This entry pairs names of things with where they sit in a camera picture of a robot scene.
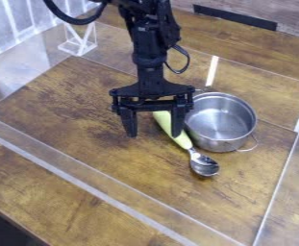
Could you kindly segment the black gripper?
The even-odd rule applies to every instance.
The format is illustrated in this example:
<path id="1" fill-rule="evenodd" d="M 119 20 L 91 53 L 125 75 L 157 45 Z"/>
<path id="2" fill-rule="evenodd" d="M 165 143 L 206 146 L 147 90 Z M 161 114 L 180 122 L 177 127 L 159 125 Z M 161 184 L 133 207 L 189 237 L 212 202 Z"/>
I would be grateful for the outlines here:
<path id="1" fill-rule="evenodd" d="M 137 67 L 138 82 L 110 91 L 113 111 L 121 117 L 126 134 L 129 137 L 138 135 L 138 111 L 171 111 L 171 134 L 178 137 L 186 114 L 194 107 L 196 88 L 169 82 L 162 63 L 153 67 L 138 64 Z"/>

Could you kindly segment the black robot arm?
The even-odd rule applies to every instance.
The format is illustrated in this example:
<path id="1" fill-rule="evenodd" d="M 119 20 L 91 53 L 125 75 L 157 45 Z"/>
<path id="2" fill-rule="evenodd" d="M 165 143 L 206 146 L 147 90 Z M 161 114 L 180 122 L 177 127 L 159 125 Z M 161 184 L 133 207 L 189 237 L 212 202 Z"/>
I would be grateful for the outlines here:
<path id="1" fill-rule="evenodd" d="M 113 111 L 119 115 L 130 137 L 138 135 L 138 111 L 170 111 L 173 137 L 181 135 L 184 120 L 193 109 L 194 86 L 174 84 L 163 77 L 167 51 L 177 49 L 189 58 L 178 45 L 178 25 L 170 0 L 93 0 L 103 6 L 118 6 L 134 44 L 133 62 L 138 69 L 138 82 L 110 91 L 114 97 Z"/>

